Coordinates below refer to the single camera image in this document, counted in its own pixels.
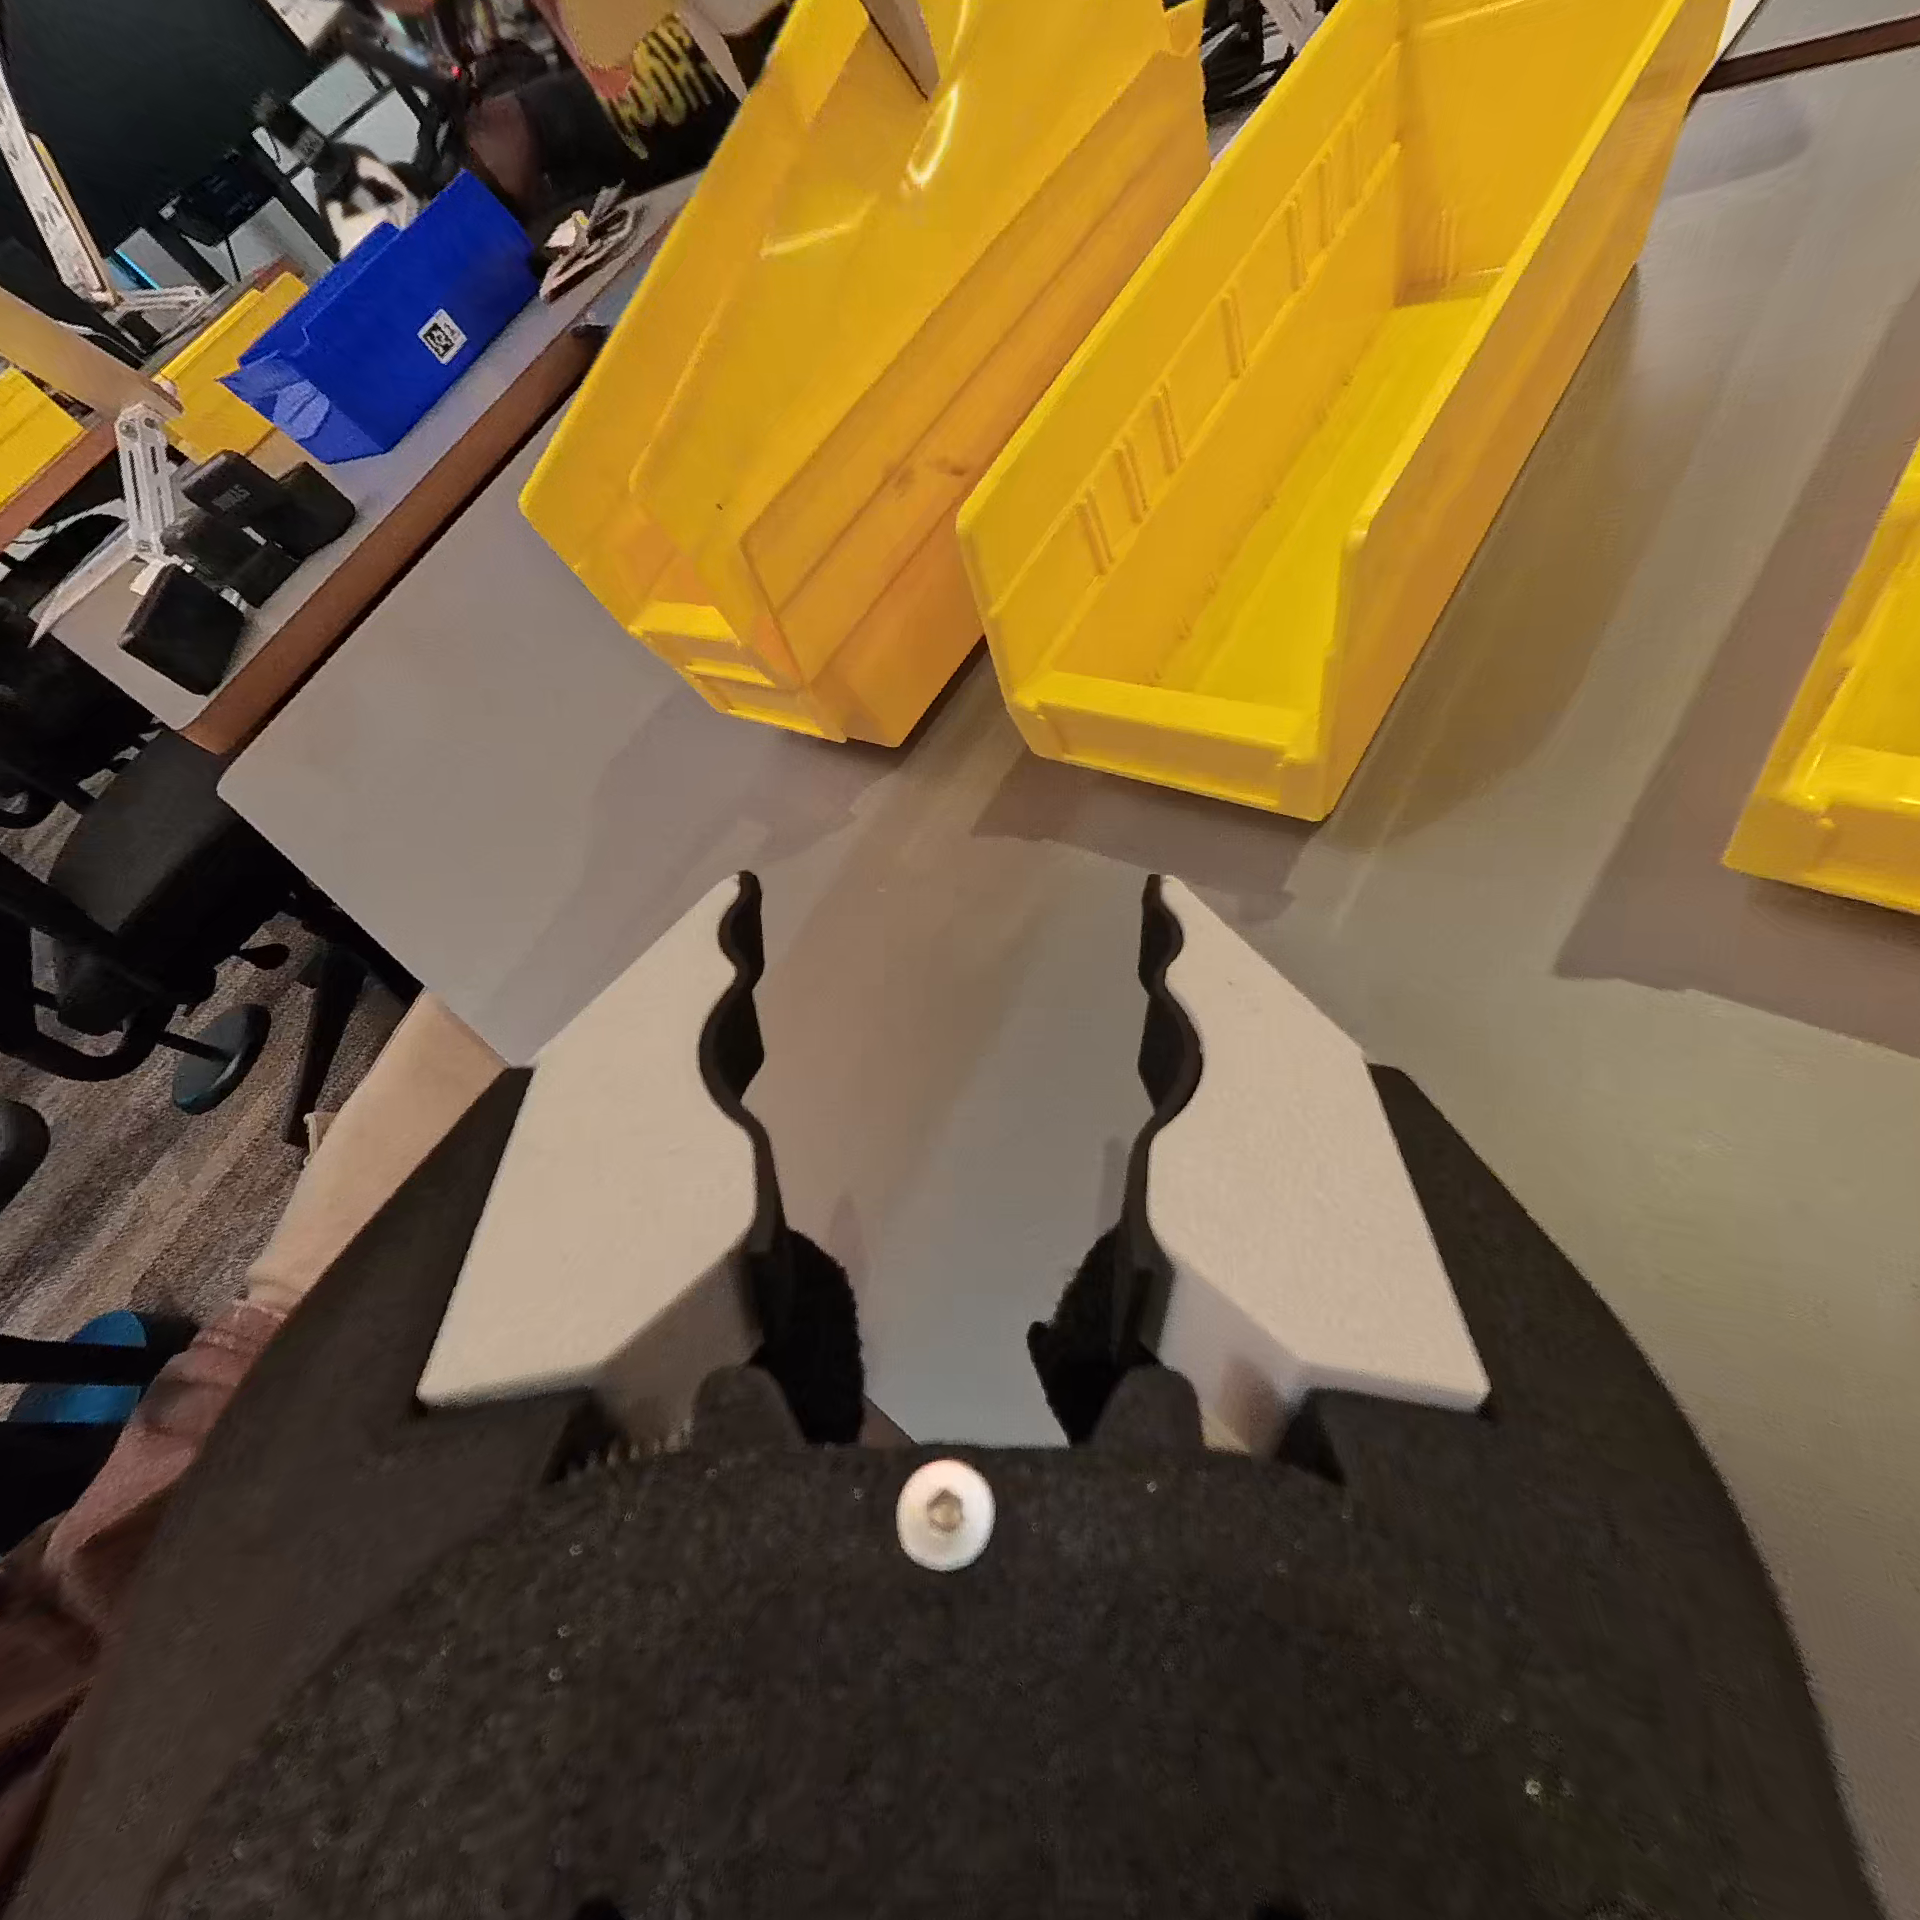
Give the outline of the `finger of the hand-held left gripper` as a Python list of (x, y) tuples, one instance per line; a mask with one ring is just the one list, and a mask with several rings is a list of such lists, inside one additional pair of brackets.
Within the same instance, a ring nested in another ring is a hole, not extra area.
[(861, 7), (920, 97), (932, 101), (941, 85), (941, 58), (924, 2), (869, 0)]

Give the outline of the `crumpled paper wrapper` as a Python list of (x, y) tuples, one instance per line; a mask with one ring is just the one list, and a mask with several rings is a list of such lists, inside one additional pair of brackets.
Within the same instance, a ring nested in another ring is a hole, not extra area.
[(555, 303), (575, 283), (590, 278), (638, 231), (639, 198), (604, 187), (588, 206), (571, 209), (537, 250), (541, 303)]

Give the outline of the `bright blue object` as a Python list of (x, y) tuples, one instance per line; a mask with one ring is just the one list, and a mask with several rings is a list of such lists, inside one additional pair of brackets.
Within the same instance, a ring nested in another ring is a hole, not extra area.
[(197, 1329), (181, 1314), (113, 1309), (68, 1336), (3, 1334), (3, 1384), (15, 1392), (7, 1418), (118, 1425)]

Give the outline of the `white folding stand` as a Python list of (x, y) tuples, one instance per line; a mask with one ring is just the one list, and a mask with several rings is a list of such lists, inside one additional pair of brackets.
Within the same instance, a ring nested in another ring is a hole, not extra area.
[(145, 594), (174, 565), (164, 538), (177, 515), (171, 440), (161, 414), (143, 400), (124, 407), (113, 419), (113, 442), (135, 558), (131, 589)]

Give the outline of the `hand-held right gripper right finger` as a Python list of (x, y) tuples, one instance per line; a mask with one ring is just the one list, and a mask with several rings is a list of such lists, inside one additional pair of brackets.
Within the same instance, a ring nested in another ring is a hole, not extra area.
[(1029, 1354), (1093, 1442), (1127, 1376), (1183, 1378), (1201, 1438), (1273, 1450), (1324, 1392), (1484, 1411), (1492, 1384), (1359, 1045), (1181, 879), (1141, 897), (1147, 1101), (1115, 1221)]

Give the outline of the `grey desk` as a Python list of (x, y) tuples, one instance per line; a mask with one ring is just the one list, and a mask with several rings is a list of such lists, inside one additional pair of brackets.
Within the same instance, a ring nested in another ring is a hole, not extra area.
[(521, 519), (528, 446), (223, 795), (499, 1054), (760, 877), (752, 1099), (918, 1439), (1024, 1357), (1141, 1114), (1143, 874), (1406, 1070), (1716, 1453), (1916, 1915), (1916, 920), (1720, 865), (1916, 446), (1916, 49), (1695, 103), (1639, 267), (1305, 827), (1040, 758), (969, 665), (900, 749), (710, 710)]

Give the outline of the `round blue floor base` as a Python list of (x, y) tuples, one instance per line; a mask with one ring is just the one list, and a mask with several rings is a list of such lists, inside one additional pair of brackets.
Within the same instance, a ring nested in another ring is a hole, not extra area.
[(272, 1033), (272, 1015), (255, 1001), (243, 1001), (216, 1015), (195, 1035), (167, 1031), (174, 1054), (174, 1106), (191, 1118), (216, 1111), (252, 1074)]

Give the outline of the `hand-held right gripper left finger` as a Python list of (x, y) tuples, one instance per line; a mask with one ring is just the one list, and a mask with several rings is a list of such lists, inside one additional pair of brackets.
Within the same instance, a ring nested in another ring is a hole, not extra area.
[(615, 1435), (689, 1435), (709, 1376), (775, 1379), (812, 1443), (867, 1421), (846, 1267), (784, 1210), (750, 1106), (760, 881), (710, 887), (535, 1055), (416, 1395), (588, 1394)]

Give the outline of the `blue plastic bin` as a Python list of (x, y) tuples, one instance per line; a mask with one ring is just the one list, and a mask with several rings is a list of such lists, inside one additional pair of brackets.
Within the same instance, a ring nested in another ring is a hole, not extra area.
[(478, 175), (377, 226), (263, 338), (225, 389), (312, 461), (393, 449), (537, 298), (532, 247)]

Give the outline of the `wooden board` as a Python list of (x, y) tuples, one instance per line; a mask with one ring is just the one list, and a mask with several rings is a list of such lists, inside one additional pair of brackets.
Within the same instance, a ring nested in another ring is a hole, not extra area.
[(121, 362), (12, 290), (0, 293), (0, 305), (5, 362), (30, 373), (46, 389), (81, 402), (96, 415), (121, 415), (135, 407), (174, 419), (185, 411), (164, 381)]

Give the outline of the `black rectangular device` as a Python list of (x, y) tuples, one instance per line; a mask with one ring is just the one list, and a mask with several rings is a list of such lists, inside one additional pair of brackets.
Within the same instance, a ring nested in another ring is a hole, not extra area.
[(236, 594), (247, 608), (264, 608), (302, 567), (299, 558), (244, 522), (206, 512), (181, 512), (161, 531), (159, 547), (216, 591)]
[(208, 697), (237, 651), (248, 613), (191, 570), (168, 567), (139, 597), (118, 648), (168, 683)]
[(244, 451), (219, 449), (187, 465), (175, 485), (195, 506), (239, 522), (295, 562), (335, 543), (357, 519), (352, 498), (307, 461), (269, 473)]

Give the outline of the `person's brown sweater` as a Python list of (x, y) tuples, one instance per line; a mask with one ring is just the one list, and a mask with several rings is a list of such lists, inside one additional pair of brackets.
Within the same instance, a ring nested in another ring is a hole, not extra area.
[(5, 1555), (5, 1843), (40, 1803), (168, 1495), (287, 1314), (248, 1297), (201, 1329), (159, 1368), (92, 1486)]

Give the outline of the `person's beige trousers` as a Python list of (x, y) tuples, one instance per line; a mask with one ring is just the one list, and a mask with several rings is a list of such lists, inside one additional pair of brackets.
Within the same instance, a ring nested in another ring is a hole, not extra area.
[(446, 1001), (423, 992), (309, 1151), (247, 1273), (244, 1307), (287, 1315), (504, 1072)]

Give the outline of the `black monitor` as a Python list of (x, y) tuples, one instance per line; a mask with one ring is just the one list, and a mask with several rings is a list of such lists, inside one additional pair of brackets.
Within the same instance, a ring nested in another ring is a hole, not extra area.
[(293, 101), (320, 58), (257, 2), (5, 2), (5, 70), (100, 243), (252, 139), (261, 101)]

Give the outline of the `black office chair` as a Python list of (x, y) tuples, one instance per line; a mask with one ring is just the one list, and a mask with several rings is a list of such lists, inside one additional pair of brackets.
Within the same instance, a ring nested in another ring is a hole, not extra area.
[(287, 919), (317, 942), (287, 1144), (316, 1136), (320, 1095), (365, 983), (419, 983), (219, 793), (223, 766), (148, 714), (5, 600), (5, 793), (70, 806), (46, 874), (5, 856), (5, 1058), (68, 1082), (128, 1075), (228, 961), (275, 969), (253, 937)]

